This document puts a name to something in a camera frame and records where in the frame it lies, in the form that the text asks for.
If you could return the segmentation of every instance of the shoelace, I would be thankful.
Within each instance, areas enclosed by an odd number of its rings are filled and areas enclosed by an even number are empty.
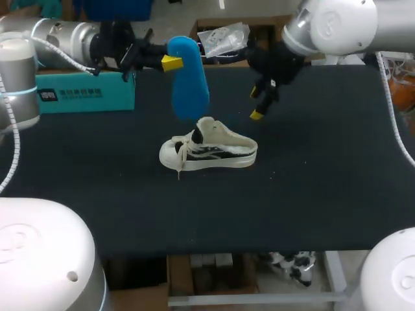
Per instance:
[[[171,140],[175,144],[182,143],[178,151],[178,156],[180,159],[180,167],[177,170],[177,178],[178,180],[180,180],[180,172],[183,170],[183,167],[187,161],[187,154],[193,150],[196,151],[197,148],[195,146],[195,143],[192,142],[192,140],[188,136],[174,136]]]

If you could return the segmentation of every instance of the blue sponge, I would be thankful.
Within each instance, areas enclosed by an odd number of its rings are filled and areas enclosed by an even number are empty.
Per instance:
[[[198,120],[209,108],[209,89],[198,45],[188,37],[175,37],[167,44],[167,52],[181,57],[184,65],[174,73],[174,113],[180,120]]]

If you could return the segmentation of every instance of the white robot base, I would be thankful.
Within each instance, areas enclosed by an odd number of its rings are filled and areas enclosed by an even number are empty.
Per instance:
[[[0,198],[0,310],[113,311],[91,232],[47,200]]]
[[[415,228],[388,236],[370,252],[361,294],[366,311],[415,310]]]

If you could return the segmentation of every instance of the white sneaker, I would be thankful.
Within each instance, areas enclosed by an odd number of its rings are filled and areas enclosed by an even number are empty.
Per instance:
[[[179,173],[209,167],[249,167],[255,162],[258,144],[234,133],[220,121],[201,118],[186,136],[175,136],[160,150],[160,162]]]

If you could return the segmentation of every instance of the black tablecloth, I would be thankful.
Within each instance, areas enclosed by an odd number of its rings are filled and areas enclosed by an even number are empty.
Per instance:
[[[158,152],[194,124],[172,112],[171,76],[145,71],[134,112],[42,115],[21,134],[5,195],[72,208],[105,257],[368,249],[415,226],[415,169],[397,146],[374,69],[307,68],[261,122],[249,119],[253,72],[206,76],[209,114],[258,142],[254,166],[182,172],[178,181]],[[2,176],[11,154],[8,137]]]

